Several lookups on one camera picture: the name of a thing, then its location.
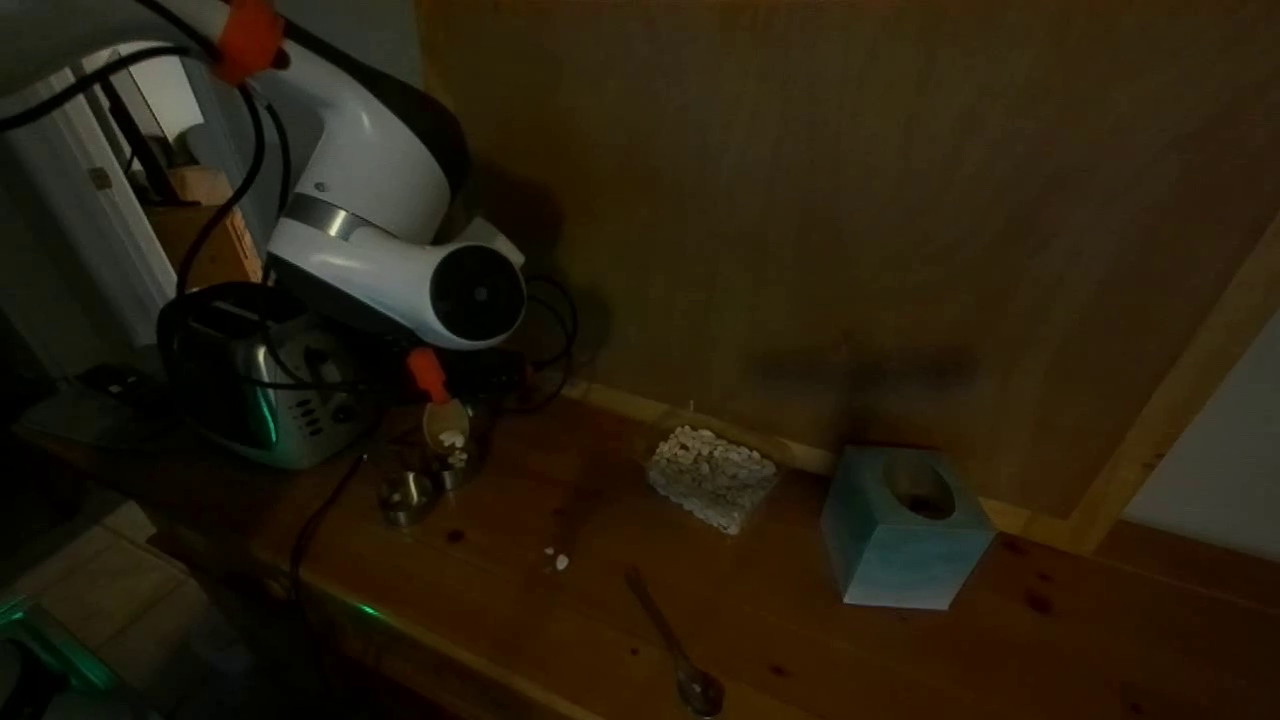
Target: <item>wooden workbench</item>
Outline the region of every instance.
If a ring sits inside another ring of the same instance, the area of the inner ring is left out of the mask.
[[[722,717],[1280,717],[1276,604],[995,539],[953,613],[844,610],[788,477],[722,539],[645,483],[656,431],[584,404],[513,415],[478,477],[394,534],[375,449],[323,515],[303,589],[343,650],[460,717],[678,717],[670,663],[622,584],[638,569]],[[194,439],[153,460],[63,453],[147,511],[285,574],[356,453],[277,477]]]

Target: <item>tissue box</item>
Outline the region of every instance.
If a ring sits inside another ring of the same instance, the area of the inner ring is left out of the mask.
[[[947,610],[990,543],[958,477],[919,449],[847,449],[824,504],[844,604]]]

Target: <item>wooden wall panel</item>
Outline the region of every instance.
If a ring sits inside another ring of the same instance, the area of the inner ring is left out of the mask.
[[[1280,6],[421,0],[586,382],[1068,515],[1280,207]]]

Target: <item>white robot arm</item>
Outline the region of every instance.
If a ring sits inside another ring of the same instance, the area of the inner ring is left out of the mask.
[[[162,0],[160,8],[209,41],[229,24],[221,0]],[[172,24],[133,0],[7,0],[0,20],[17,28],[0,47],[0,95],[91,47],[178,41]],[[453,116],[442,116],[442,131],[425,131],[425,116],[388,106],[392,91],[405,99],[405,84],[394,90],[301,28],[288,33],[285,69],[272,75],[320,114],[323,131],[269,254],[435,350],[507,339],[524,317],[514,246],[491,225],[435,246],[463,172],[460,131],[448,131]]]

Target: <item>light blue tissue box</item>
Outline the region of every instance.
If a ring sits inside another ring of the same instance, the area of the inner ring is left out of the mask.
[[[953,610],[995,528],[956,469],[919,449],[847,449],[824,504],[844,604]]]

